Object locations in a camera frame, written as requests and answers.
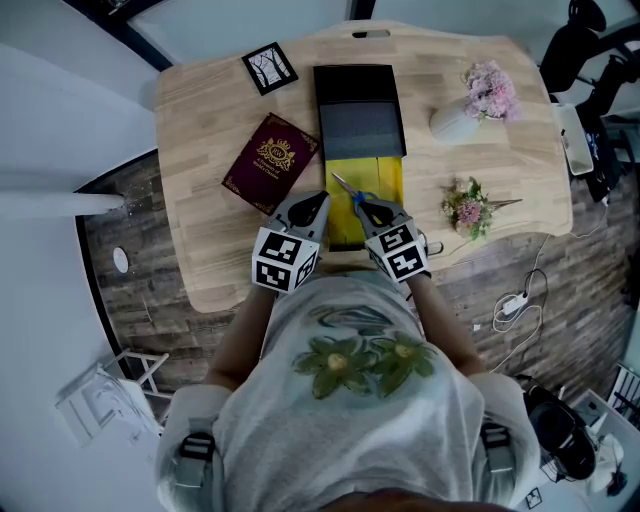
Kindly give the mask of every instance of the person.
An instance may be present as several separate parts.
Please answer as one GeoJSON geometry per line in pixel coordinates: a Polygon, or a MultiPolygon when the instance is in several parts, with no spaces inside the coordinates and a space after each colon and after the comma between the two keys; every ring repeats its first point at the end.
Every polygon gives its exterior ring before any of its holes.
{"type": "Polygon", "coordinates": [[[487,372],[430,276],[406,281],[424,337],[382,273],[314,277],[277,301],[255,286],[202,384],[175,394],[157,457],[163,505],[217,512],[176,499],[171,476],[202,419],[221,459],[221,489],[205,492],[222,493],[212,503],[227,511],[493,512],[521,501],[540,453],[520,387],[487,372]],[[487,424],[508,432],[510,468],[491,467],[487,424]]]}

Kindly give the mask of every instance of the maroon book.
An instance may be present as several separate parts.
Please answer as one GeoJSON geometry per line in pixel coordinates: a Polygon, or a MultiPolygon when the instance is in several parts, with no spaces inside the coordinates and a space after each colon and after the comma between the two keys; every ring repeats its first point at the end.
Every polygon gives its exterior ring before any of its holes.
{"type": "Polygon", "coordinates": [[[318,150],[318,141],[269,113],[254,132],[222,184],[271,215],[318,150]]]}

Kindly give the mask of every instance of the black picture frame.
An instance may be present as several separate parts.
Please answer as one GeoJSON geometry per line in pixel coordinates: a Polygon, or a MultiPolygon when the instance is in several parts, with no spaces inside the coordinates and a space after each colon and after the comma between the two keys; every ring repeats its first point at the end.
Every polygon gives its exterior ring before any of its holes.
{"type": "Polygon", "coordinates": [[[293,70],[291,63],[282,51],[282,48],[280,48],[280,45],[275,42],[246,54],[242,57],[242,62],[244,62],[244,65],[247,67],[249,75],[251,75],[253,82],[256,84],[256,87],[262,96],[279,89],[283,85],[295,82],[298,79],[298,75],[296,75],[296,72],[293,70]],[[270,65],[277,73],[277,80],[270,81],[269,76],[266,73],[268,70],[262,69],[259,65],[250,60],[254,57],[260,56],[261,54],[265,54],[264,58],[267,60],[266,65],[270,65]],[[283,70],[279,63],[277,63],[277,57],[275,54],[280,58],[280,62],[284,65],[286,70],[283,70]]]}
{"type": "Polygon", "coordinates": [[[537,487],[533,489],[527,496],[525,497],[527,501],[527,507],[529,510],[536,508],[540,503],[542,503],[542,496],[540,495],[540,489],[537,487]]]}

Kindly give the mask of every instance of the picture frame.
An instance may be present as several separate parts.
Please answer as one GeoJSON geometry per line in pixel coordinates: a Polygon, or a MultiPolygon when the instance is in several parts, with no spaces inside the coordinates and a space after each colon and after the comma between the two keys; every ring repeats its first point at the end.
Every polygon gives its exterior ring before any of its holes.
{"type": "Polygon", "coordinates": [[[527,501],[527,507],[529,507],[529,510],[536,508],[538,505],[540,505],[540,503],[542,503],[540,489],[536,487],[529,494],[527,494],[525,499],[527,501]]]}
{"type": "Polygon", "coordinates": [[[298,75],[278,43],[271,43],[242,57],[262,96],[295,82],[298,75]]]}

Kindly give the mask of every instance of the cutout hole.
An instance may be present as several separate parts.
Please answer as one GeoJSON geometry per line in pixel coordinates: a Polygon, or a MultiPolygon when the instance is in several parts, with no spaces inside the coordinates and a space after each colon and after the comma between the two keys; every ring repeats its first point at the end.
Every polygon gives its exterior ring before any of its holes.
{"type": "Polygon", "coordinates": [[[367,30],[366,32],[354,32],[351,34],[356,39],[364,39],[365,37],[389,37],[391,32],[388,30],[367,30]]]}

